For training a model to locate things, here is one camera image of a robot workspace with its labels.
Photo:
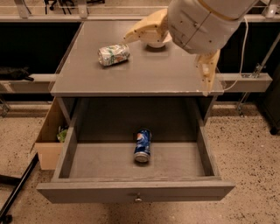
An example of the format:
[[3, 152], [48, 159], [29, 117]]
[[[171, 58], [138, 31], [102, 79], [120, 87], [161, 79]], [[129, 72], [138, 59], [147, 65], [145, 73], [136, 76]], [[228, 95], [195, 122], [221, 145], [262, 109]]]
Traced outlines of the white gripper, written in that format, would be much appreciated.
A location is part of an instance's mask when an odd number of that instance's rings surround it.
[[157, 45], [172, 36], [177, 46], [198, 54], [195, 67], [202, 81], [202, 94], [209, 96], [221, 53], [218, 49], [240, 25], [230, 15], [230, 4], [230, 0], [172, 0], [168, 9], [157, 10], [136, 22], [124, 35], [123, 43], [142, 41]]

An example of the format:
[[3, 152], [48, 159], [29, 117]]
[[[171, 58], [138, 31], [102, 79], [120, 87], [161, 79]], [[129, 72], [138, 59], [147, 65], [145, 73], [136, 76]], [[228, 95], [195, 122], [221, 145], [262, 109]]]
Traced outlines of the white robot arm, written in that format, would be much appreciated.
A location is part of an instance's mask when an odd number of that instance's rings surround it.
[[162, 44], [171, 37], [174, 44], [196, 56], [195, 66], [202, 80], [203, 95], [209, 95], [221, 48], [257, 1], [171, 0], [167, 8], [134, 24], [123, 42], [141, 40], [147, 44]]

